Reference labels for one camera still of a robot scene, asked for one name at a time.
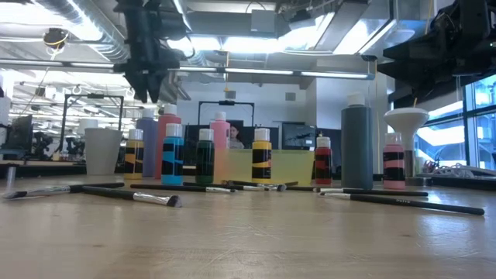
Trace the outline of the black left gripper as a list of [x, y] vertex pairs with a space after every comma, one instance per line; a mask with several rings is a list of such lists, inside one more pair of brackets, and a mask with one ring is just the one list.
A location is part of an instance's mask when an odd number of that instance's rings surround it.
[[[141, 74], [151, 71], [168, 71], [180, 67], [181, 56], [167, 47], [160, 47], [158, 54], [153, 54], [151, 58], [146, 56], [130, 57], [123, 63], [113, 65], [115, 73], [125, 73], [124, 76], [129, 85], [134, 90], [134, 98], [142, 103], [147, 103], [147, 83], [146, 77]], [[152, 73], [149, 75], [149, 96], [152, 103], [157, 103], [160, 96], [161, 85], [167, 73]]]

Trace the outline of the tall lavender paint bottle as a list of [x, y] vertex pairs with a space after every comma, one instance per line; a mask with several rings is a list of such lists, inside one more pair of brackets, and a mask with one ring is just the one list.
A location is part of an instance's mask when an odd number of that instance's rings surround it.
[[157, 143], [157, 121], [154, 118], [153, 108], [142, 110], [141, 118], [136, 121], [136, 128], [143, 131], [143, 176], [153, 177]]

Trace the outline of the small ochre paint bottle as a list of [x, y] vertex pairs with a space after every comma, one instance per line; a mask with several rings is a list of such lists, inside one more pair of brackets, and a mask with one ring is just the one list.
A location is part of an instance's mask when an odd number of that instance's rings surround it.
[[141, 129], [131, 129], [126, 142], [124, 178], [139, 180], [143, 176], [144, 142]]

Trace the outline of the tall pink paint bottle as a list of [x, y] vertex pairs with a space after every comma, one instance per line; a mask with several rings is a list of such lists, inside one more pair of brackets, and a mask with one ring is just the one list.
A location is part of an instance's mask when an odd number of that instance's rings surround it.
[[227, 153], [229, 150], [230, 124], [226, 121], [225, 112], [217, 112], [215, 120], [210, 123], [214, 133], [215, 145], [214, 182], [221, 184], [226, 175]]

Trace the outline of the small pink paint bottle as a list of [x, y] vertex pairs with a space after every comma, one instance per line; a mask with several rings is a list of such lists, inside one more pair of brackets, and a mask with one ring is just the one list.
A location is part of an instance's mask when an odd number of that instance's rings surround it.
[[400, 133], [386, 133], [383, 148], [383, 184], [384, 188], [404, 190], [405, 152]]

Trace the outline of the tall grey paint bottle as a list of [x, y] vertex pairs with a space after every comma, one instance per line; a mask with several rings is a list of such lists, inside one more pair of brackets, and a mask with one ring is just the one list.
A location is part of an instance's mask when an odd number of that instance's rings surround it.
[[341, 111], [342, 186], [370, 190], [373, 187], [371, 110], [362, 93], [348, 96]]

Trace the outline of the small red paint bottle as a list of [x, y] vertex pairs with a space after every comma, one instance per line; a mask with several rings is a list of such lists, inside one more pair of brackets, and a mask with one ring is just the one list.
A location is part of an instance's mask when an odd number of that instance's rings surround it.
[[315, 183], [332, 183], [332, 150], [329, 137], [319, 136], [315, 148]]

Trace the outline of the tall red paint bottle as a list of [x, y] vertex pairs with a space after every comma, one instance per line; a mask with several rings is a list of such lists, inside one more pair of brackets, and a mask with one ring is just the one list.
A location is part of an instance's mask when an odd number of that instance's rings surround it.
[[163, 157], [163, 141], [166, 136], [167, 124], [181, 124], [181, 118], [177, 116], [177, 106], [166, 103], [162, 107], [163, 113], [160, 114], [157, 123], [157, 142], [156, 142], [156, 159], [154, 178], [161, 179], [162, 157]]

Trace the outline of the small cyan paint bottle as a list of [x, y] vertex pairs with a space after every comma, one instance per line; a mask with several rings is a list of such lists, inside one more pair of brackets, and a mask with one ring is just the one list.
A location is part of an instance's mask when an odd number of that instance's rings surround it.
[[162, 146], [161, 182], [165, 185], [183, 183], [184, 138], [182, 125], [166, 124], [166, 136]]

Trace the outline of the small green paint bottle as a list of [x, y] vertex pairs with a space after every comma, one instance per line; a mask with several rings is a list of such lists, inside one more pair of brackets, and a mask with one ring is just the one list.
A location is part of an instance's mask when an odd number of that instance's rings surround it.
[[215, 144], [212, 129], [200, 129], [196, 146], [195, 181], [212, 184], [214, 180]]

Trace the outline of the white cup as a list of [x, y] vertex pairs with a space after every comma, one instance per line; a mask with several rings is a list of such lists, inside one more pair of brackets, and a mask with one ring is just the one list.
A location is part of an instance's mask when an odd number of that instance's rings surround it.
[[85, 151], [87, 175], [112, 175], [118, 160], [122, 132], [114, 129], [87, 128]]

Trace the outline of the person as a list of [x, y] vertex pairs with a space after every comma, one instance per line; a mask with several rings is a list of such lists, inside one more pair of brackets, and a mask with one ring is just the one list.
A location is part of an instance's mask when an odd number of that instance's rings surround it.
[[229, 148], [230, 149], [244, 149], [244, 144], [240, 137], [239, 129], [231, 125], [229, 130]]

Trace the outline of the long ceiling light bar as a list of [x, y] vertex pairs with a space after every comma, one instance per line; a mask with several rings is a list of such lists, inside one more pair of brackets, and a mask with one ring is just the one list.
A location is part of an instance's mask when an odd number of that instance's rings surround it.
[[[81, 71], [108, 71], [115, 73], [124, 73], [127, 70], [133, 71], [132, 67], [125, 64], [104, 64], [92, 62], [70, 62], [70, 61], [51, 61], [51, 60], [16, 60], [0, 58], [0, 67], [2, 68], [21, 68], [35, 69], [38, 67], [50, 67], [56, 69], [74, 69]], [[255, 69], [240, 67], [196, 67], [180, 66], [171, 68], [168, 71], [179, 71], [185, 73], [217, 73], [217, 74], [265, 74], [278, 76], [306, 77], [306, 78], [342, 78], [357, 80], [372, 80], [375, 75], [368, 73], [352, 73], [339, 71], [292, 71], [292, 70], [271, 70]]]

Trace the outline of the yellow translucent plastic bin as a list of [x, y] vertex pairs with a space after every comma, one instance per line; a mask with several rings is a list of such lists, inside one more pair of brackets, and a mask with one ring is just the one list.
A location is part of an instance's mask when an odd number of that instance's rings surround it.
[[[215, 182], [235, 180], [252, 181], [252, 150], [222, 150], [220, 170]], [[272, 150], [272, 183], [298, 182], [309, 186], [312, 182], [314, 153], [308, 150]]]

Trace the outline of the dark computer monitor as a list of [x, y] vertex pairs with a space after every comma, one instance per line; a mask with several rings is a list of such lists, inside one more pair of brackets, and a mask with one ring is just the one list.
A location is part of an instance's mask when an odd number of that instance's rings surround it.
[[315, 138], [314, 126], [290, 122], [282, 124], [281, 146], [283, 150], [313, 150]]
[[33, 143], [33, 116], [14, 119], [4, 147], [13, 150], [30, 151]]

